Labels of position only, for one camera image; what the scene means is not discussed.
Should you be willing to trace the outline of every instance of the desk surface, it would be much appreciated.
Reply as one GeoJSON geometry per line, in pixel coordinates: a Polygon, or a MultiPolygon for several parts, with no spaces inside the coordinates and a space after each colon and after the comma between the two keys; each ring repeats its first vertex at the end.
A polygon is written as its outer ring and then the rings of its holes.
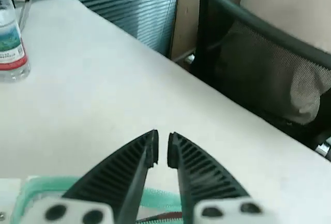
{"type": "Polygon", "coordinates": [[[0,84],[1,177],[82,175],[158,129],[159,165],[146,186],[178,192],[176,171],[166,160],[168,135],[176,131],[280,218],[327,223],[328,161],[77,0],[33,4],[23,41],[31,74],[0,84]]]}

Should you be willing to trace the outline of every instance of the office chair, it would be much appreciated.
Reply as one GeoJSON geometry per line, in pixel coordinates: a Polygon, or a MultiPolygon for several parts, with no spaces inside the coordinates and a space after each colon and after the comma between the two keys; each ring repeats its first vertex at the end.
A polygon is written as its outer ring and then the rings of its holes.
{"type": "Polygon", "coordinates": [[[200,0],[197,46],[190,72],[300,143],[319,151],[323,156],[331,157],[330,145],[326,143],[331,136],[331,90],[321,96],[320,108],[314,121],[302,125],[234,98],[219,86],[215,75],[216,60],[222,49],[222,41],[234,23],[239,23],[240,28],[249,30],[249,33],[255,38],[258,37],[261,42],[281,48],[287,59],[305,59],[323,70],[331,70],[330,54],[273,27],[231,0],[200,0]],[[213,16],[216,15],[216,24],[210,21],[210,12],[213,16]],[[327,146],[327,150],[320,151],[322,146],[327,146]]]}

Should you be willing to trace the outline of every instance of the cushion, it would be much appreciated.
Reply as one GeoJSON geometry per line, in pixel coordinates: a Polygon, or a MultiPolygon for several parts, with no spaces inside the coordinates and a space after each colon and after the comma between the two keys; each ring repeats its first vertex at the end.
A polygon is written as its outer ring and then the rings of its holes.
{"type": "MultiPolygon", "coordinates": [[[[256,16],[288,34],[331,52],[331,0],[241,0],[256,16]]],[[[222,89],[231,98],[307,124],[331,88],[331,72],[279,47],[235,22],[218,61],[222,89]]]]}

